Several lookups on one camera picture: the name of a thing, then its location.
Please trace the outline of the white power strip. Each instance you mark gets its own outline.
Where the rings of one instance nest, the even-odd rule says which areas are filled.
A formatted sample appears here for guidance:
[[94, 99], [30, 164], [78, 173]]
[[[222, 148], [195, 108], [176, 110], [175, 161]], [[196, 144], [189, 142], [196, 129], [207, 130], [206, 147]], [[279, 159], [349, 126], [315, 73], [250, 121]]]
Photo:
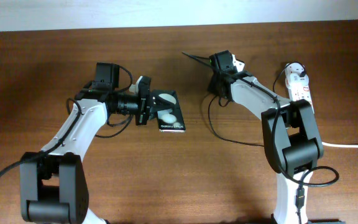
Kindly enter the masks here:
[[289, 97], [292, 101], [306, 100], [311, 105], [312, 109], [314, 109], [308, 85], [296, 83], [289, 85], [287, 88]]

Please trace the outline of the white charger plug adapter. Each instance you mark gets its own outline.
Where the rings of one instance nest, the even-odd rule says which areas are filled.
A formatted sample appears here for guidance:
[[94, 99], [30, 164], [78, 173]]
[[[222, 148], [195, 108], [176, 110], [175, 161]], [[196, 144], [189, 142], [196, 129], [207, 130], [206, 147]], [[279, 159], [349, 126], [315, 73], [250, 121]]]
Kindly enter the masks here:
[[288, 89], [296, 86], [308, 86], [309, 77], [305, 66], [300, 62], [290, 62], [286, 64], [285, 71], [285, 84]]

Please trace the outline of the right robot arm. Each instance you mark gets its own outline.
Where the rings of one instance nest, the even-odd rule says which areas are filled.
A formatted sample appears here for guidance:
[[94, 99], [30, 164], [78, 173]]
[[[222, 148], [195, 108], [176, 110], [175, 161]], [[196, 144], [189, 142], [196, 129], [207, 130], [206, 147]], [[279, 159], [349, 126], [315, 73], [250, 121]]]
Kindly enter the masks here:
[[264, 151], [277, 177], [274, 223], [309, 223], [310, 178], [324, 154], [309, 101], [293, 101], [263, 86], [230, 51], [209, 56], [213, 71], [208, 91], [247, 108], [262, 122]]

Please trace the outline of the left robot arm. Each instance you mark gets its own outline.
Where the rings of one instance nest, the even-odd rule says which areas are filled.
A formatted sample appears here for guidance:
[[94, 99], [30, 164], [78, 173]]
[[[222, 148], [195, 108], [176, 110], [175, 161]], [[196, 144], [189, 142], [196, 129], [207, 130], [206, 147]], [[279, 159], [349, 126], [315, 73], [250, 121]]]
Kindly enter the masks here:
[[127, 116], [136, 125], [157, 118], [161, 131], [183, 132], [180, 105], [174, 90], [151, 90], [141, 76], [119, 88], [123, 67], [98, 62], [96, 77], [75, 95], [69, 116], [54, 138], [39, 152], [21, 158], [21, 215], [33, 223], [106, 223], [89, 208], [83, 159], [112, 114]]

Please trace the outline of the black smartphone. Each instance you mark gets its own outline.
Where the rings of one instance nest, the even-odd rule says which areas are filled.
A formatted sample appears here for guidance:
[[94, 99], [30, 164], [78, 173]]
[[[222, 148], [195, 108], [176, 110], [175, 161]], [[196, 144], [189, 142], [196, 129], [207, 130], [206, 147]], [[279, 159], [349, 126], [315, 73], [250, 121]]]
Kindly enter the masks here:
[[[154, 90], [152, 97], [155, 95], [173, 95], [178, 96], [175, 90]], [[185, 122], [181, 112], [179, 100], [174, 110], [163, 110], [156, 113], [151, 112], [157, 116], [158, 128], [163, 133], [184, 133], [186, 131]]]

